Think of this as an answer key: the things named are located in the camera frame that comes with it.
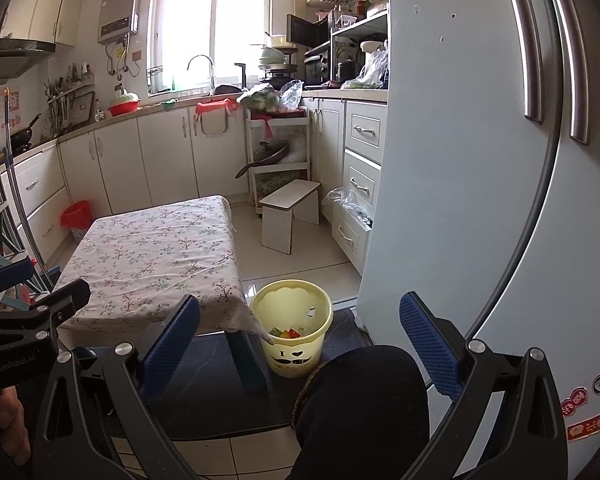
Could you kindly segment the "person's left hand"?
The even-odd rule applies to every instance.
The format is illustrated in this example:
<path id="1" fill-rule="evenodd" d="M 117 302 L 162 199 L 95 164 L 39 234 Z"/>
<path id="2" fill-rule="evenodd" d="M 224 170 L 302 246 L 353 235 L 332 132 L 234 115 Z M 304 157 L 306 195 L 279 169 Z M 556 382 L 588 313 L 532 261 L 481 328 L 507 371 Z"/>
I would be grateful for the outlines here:
<path id="1" fill-rule="evenodd" d="M 0 393 L 0 428 L 3 451 L 17 465 L 27 463 L 31 456 L 28 430 L 24 424 L 24 409 L 15 386 Z"/>

